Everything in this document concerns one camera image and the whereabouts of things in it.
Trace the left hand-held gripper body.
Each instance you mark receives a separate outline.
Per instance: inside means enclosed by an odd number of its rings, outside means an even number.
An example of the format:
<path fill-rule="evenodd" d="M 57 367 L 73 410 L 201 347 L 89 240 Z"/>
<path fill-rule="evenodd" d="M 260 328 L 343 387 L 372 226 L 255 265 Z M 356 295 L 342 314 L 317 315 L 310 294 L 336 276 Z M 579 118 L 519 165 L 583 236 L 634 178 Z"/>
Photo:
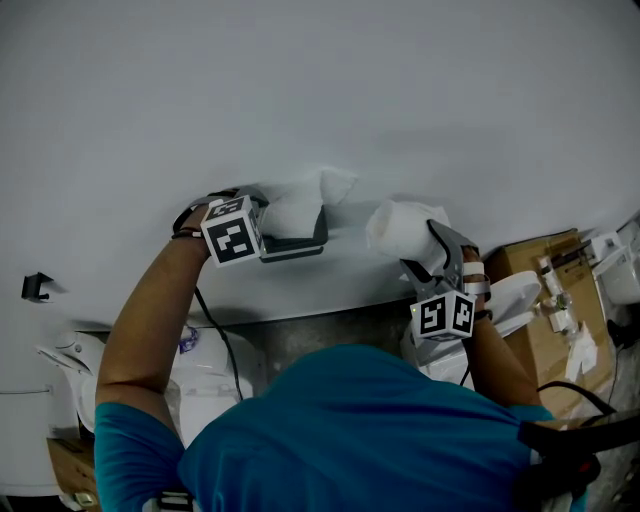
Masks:
<path fill-rule="evenodd" d="M 216 267 L 226 267 L 262 256 L 264 244 L 259 228 L 262 210 L 269 205 L 252 186 L 205 196 L 208 206 L 201 232 Z"/>

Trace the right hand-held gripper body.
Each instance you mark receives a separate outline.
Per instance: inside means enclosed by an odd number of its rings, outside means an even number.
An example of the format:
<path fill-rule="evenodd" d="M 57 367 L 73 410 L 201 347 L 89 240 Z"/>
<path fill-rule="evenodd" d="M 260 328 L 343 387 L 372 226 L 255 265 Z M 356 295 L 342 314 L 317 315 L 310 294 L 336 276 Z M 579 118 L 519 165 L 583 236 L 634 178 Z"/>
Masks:
<path fill-rule="evenodd" d="M 473 331 L 476 300 L 464 291 L 462 248 L 473 243 L 459 233 L 450 233 L 453 245 L 444 250 L 445 260 L 429 272 L 433 287 L 427 293 L 417 293 L 418 302 L 410 307 L 412 332 L 416 341 L 436 343 L 469 338 Z"/>

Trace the person's right hand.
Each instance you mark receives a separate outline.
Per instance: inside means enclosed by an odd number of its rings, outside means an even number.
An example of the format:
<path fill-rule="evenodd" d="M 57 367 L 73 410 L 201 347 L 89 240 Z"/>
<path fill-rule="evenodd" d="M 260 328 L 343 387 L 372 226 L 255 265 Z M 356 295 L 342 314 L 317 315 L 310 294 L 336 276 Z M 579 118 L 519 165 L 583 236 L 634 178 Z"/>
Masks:
<path fill-rule="evenodd" d="M 483 309 L 485 302 L 491 296 L 490 279 L 484 273 L 484 264 L 475 248 L 465 246 L 462 252 L 464 291 L 473 296 L 476 305 Z"/>

